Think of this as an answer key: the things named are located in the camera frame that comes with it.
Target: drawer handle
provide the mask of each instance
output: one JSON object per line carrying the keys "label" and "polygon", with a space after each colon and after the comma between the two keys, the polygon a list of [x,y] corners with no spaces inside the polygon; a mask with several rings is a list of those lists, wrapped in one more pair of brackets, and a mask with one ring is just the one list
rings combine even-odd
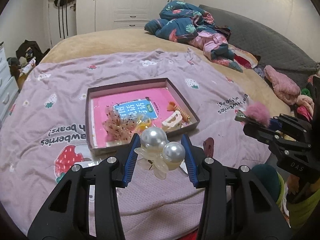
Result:
{"label": "drawer handle", "polygon": [[6,105],[9,102],[9,99],[10,99],[10,95],[8,93],[7,98],[5,100],[3,100],[2,103]]}

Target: large white pearl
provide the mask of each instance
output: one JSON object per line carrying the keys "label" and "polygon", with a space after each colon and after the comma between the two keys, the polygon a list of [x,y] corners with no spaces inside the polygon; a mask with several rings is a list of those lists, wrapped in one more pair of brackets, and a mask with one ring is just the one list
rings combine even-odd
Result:
{"label": "large white pearl", "polygon": [[167,144],[168,139],[164,130],[158,127],[149,127],[145,129],[140,136],[141,146],[148,152],[161,152]]}
{"label": "large white pearl", "polygon": [[178,142],[170,142],[162,150],[162,158],[166,163],[181,163],[185,155],[184,147]]}

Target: wardrobe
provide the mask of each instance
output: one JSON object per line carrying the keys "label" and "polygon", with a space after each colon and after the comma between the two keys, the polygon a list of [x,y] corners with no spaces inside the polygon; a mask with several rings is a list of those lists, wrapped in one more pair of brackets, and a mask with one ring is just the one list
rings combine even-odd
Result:
{"label": "wardrobe", "polygon": [[169,1],[173,0],[76,0],[77,34],[143,28],[159,18]]}

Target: drawer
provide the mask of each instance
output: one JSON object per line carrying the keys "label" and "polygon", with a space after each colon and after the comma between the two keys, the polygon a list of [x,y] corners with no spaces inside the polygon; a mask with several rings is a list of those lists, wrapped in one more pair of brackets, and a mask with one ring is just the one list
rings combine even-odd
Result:
{"label": "drawer", "polygon": [[9,65],[7,62],[0,64],[0,95],[2,95],[2,91],[11,78]]}
{"label": "drawer", "polygon": [[0,95],[0,120],[3,119],[6,111],[8,110],[12,99],[15,94],[18,92],[18,85],[14,77],[11,77],[10,80],[4,87],[2,94]]}
{"label": "drawer", "polygon": [[114,22],[114,29],[129,29],[129,28],[144,28],[147,21],[145,22]]}
{"label": "drawer", "polygon": [[0,46],[0,65],[7,61],[5,57],[4,47]]}
{"label": "drawer", "polygon": [[137,13],[115,13],[114,14],[114,21],[121,22],[121,21],[149,21],[148,14],[137,14]]}

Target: blue label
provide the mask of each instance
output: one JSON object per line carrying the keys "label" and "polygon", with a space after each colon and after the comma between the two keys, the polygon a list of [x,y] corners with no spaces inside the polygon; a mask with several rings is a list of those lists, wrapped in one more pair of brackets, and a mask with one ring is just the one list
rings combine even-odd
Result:
{"label": "blue label", "polygon": [[114,108],[122,119],[136,117],[139,114],[145,114],[151,119],[158,118],[152,103],[146,99],[115,105]]}

